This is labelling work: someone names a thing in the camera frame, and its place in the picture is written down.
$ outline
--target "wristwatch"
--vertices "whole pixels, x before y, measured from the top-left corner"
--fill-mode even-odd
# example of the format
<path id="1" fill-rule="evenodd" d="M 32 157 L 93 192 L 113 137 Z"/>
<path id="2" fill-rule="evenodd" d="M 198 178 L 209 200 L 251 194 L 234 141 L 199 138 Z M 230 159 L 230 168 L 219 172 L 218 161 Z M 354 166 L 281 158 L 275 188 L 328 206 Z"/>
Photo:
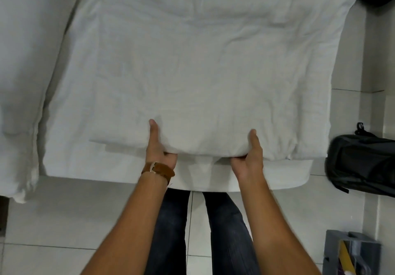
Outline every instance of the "wristwatch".
<path id="1" fill-rule="evenodd" d="M 172 178 L 175 175 L 174 171 L 168 165 L 158 162 L 145 163 L 145 166 L 141 174 L 143 174 L 144 172 L 153 172 L 163 176 L 167 180 L 167 185 L 169 185 L 170 183 L 170 178 Z"/>

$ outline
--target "white bed sheet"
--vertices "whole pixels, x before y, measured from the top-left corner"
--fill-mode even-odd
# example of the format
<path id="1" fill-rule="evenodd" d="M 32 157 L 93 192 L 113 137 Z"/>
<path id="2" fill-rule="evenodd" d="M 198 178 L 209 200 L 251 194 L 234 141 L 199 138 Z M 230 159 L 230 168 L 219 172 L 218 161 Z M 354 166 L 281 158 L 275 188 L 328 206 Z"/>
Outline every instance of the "white bed sheet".
<path id="1" fill-rule="evenodd" d="M 40 123 L 43 170 L 55 177 L 135 183 L 144 165 L 144 151 L 88 141 L 98 34 L 91 15 L 96 8 L 91 0 L 81 0 L 62 43 L 47 92 L 49 105 Z M 264 172 L 272 189 L 292 188 L 308 181 L 311 164 L 311 160 L 265 162 Z M 226 159 L 180 155 L 175 172 L 172 188 L 239 190 Z"/>
<path id="2" fill-rule="evenodd" d="M 144 148 L 154 118 L 172 153 L 241 156 L 253 127 L 269 160 L 325 156 L 355 0 L 96 1 L 90 140 Z"/>

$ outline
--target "white duvet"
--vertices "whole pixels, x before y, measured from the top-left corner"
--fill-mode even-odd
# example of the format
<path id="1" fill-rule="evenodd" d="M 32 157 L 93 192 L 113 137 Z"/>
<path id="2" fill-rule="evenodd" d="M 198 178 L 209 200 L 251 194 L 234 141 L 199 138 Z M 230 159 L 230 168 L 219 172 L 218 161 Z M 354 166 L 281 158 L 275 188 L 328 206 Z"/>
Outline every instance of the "white duvet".
<path id="1" fill-rule="evenodd" d="M 99 0 L 90 140 L 269 160 L 324 157 L 330 82 L 355 0 Z"/>

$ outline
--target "leg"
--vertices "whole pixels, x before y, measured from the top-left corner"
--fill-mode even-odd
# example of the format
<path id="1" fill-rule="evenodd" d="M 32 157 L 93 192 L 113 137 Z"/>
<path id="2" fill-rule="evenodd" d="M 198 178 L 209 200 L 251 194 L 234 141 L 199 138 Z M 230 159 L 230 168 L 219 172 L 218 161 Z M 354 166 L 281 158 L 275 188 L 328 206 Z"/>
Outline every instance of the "leg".
<path id="1" fill-rule="evenodd" d="M 145 275 L 186 274 L 185 225 L 190 191 L 168 188 L 160 207 Z"/>
<path id="2" fill-rule="evenodd" d="M 260 274 L 252 239 L 227 193 L 203 193 L 211 228 L 213 275 Z"/>

